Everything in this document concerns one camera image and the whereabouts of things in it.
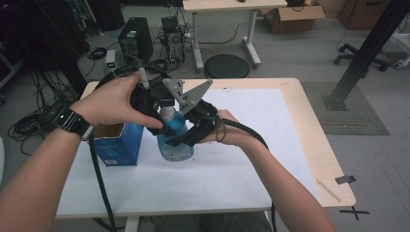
chair leg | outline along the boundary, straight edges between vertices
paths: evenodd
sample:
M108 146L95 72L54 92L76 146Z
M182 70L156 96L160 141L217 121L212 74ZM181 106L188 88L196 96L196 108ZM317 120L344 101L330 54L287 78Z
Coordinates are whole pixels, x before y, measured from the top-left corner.
M344 52L346 49L349 50L350 52L352 52L353 54L338 55L338 57L334 61L335 65L338 65L340 63L340 60L342 60L342 59L353 59L353 58L355 58L356 54L359 52L359 49L357 49L356 47L350 45L349 43L345 43L343 46L341 46L338 49L338 51ZM386 71L387 68L391 65L389 62L378 59L378 58L374 58L371 62L375 63L377 65L380 65L380 67L379 67L380 72Z

person's right hand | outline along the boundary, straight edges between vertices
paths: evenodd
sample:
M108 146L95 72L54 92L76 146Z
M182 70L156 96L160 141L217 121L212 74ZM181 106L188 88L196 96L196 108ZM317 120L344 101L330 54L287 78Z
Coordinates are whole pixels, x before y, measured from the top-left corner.
M221 119L229 119L234 122L239 122L228 110L226 109L220 109L219 114ZM246 144L248 144L251 141L256 140L253 136L248 134L247 132L228 126L228 125L223 125L219 124L219 127L216 128L213 132L211 132L208 136L206 136L204 139L202 139L200 142L205 143L205 142L221 142L223 144L227 145L235 145L239 147L243 147Z

smartwatch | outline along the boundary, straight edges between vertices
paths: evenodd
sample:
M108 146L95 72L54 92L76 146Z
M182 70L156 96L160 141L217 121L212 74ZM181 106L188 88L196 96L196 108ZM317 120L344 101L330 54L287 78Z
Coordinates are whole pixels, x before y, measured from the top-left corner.
M67 108L58 118L55 126L64 131L74 132L81 137L82 141L86 141L93 131L93 126L85 119Z

forearm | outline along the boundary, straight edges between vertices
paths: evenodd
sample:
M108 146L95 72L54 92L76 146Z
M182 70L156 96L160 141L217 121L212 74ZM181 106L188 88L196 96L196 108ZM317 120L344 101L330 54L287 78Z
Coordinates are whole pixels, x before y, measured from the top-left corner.
M316 199L259 141L248 139L241 148L290 231L335 231Z
M54 130L0 193L1 231L50 231L79 145L78 135Z

blue box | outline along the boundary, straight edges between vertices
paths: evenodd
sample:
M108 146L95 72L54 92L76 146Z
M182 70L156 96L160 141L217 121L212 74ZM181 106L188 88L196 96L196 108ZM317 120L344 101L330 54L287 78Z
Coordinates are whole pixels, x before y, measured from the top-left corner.
M136 165L143 131L143 127L133 123L97 126L97 155L107 166Z

